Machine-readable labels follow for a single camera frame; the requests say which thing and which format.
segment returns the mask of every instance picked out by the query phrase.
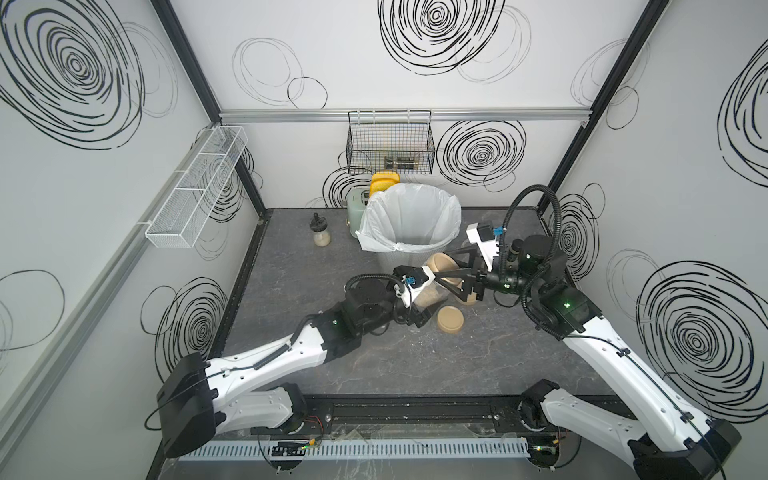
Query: round tan lid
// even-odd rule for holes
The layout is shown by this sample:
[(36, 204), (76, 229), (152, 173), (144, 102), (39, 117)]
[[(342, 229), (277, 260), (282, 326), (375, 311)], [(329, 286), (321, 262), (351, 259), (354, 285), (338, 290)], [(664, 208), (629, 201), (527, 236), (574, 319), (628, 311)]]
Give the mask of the round tan lid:
[[(444, 253), (435, 253), (428, 258), (427, 266), (433, 272), (450, 272), (451, 270), (458, 270), (458, 264)], [(460, 278), (445, 278), (444, 280), (455, 286), (462, 284), (462, 279)]]
[(464, 326), (464, 314), (455, 306), (444, 306), (437, 312), (437, 327), (445, 333), (458, 333)]

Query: black lid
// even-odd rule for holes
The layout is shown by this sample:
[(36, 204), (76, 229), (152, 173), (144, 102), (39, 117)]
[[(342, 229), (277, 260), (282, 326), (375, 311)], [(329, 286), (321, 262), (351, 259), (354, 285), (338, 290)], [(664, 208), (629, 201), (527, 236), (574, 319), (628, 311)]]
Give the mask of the black lid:
[(313, 232), (322, 232), (328, 228), (328, 222), (325, 217), (321, 217), (315, 212), (315, 217), (310, 221), (310, 228)]
[(509, 247), (509, 250), (511, 252), (520, 253), (520, 250), (523, 249), (523, 239), (522, 238), (515, 238), (512, 241), (511, 247)]

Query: yellow sponge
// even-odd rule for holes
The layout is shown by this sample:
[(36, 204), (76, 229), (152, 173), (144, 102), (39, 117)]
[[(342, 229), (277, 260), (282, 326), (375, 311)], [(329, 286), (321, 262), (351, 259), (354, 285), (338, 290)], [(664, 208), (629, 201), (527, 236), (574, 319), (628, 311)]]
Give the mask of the yellow sponge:
[(371, 177), (371, 191), (368, 197), (372, 197), (376, 192), (383, 192), (394, 184), (400, 183), (400, 175), (396, 172), (376, 172)]

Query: white mesh basket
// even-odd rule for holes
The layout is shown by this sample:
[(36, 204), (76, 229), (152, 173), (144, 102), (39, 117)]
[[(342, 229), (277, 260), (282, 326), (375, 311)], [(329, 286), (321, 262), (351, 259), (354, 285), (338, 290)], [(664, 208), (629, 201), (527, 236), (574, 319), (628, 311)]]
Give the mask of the white mesh basket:
[(145, 235), (153, 245), (158, 248), (194, 246), (246, 142), (242, 127), (214, 127), (147, 228)]

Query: black wire basket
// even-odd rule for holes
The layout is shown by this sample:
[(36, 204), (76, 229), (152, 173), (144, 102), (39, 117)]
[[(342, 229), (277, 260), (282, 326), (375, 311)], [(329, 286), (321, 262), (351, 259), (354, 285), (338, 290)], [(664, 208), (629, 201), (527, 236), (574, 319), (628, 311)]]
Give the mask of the black wire basket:
[(435, 163), (432, 112), (357, 110), (347, 114), (346, 166), (350, 174), (431, 174)]

